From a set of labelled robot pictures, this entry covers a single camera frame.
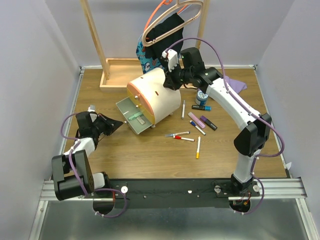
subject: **purple cloth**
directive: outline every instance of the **purple cloth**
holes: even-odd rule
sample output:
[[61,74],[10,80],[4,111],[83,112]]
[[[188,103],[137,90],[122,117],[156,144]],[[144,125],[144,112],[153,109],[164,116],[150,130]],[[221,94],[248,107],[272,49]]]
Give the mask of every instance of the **purple cloth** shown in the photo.
[[242,90],[247,89],[247,84],[245,84],[242,81],[234,80],[229,78],[228,83],[230,87],[237,93],[239,94]]

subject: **blue patterned fabric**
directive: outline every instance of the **blue patterned fabric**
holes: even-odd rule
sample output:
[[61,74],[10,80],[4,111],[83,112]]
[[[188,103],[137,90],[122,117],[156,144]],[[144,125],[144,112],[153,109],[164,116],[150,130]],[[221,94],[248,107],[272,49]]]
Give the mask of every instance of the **blue patterned fabric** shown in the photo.
[[164,69],[158,59],[153,60],[152,57],[146,58],[146,51],[144,45],[142,44],[142,41],[138,42],[135,54],[141,63],[143,74],[146,74],[147,72],[155,68]]

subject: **wooden table surface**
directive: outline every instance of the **wooden table surface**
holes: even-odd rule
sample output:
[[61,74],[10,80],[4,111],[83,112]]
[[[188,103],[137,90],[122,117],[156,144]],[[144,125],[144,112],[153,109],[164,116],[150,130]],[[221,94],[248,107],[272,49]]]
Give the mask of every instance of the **wooden table surface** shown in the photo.
[[[102,70],[87,69],[84,72],[75,112],[86,111],[95,105],[96,111],[109,118],[124,121],[116,103],[127,97],[126,90],[113,93],[101,92],[99,83]],[[256,76],[252,69],[226,69],[226,74],[247,84],[248,89],[239,95],[260,113],[266,113]],[[191,109],[195,104],[196,92],[181,89],[181,99],[186,100],[185,118],[181,119],[180,107],[160,121],[154,129],[148,128],[136,135],[127,125],[122,125],[111,136],[105,136],[96,151],[89,156],[92,173],[105,171],[110,178],[229,178],[234,172],[238,152],[233,141],[239,129],[227,112],[213,99],[207,101],[211,111]],[[196,116],[206,116],[218,129],[208,126],[202,135],[189,123],[188,112]],[[78,128],[75,117],[71,123],[69,136],[74,137]],[[185,137],[197,139],[201,136],[200,158],[196,159],[197,142],[176,140],[165,134],[191,131]],[[66,149],[72,141],[68,140]],[[278,152],[273,132],[265,147],[264,154]],[[262,178],[285,178],[285,170],[280,157],[261,157],[255,167],[255,174]]]

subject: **wooden rack base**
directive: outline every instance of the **wooden rack base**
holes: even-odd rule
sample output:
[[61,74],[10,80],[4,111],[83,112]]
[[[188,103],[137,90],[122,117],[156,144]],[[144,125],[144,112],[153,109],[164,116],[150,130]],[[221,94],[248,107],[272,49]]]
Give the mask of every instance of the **wooden rack base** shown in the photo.
[[106,58],[109,75],[108,80],[102,71],[100,90],[102,92],[114,92],[117,89],[127,87],[127,83],[143,75],[142,67],[137,58]]

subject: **yellow marker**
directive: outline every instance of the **yellow marker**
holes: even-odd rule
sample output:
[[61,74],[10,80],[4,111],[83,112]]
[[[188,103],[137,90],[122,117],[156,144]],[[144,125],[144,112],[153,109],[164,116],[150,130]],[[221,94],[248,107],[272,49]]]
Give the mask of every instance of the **yellow marker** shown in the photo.
[[201,140],[201,137],[198,136],[198,146],[196,147],[196,155],[195,155],[195,159],[199,159],[199,152],[200,152],[200,140]]

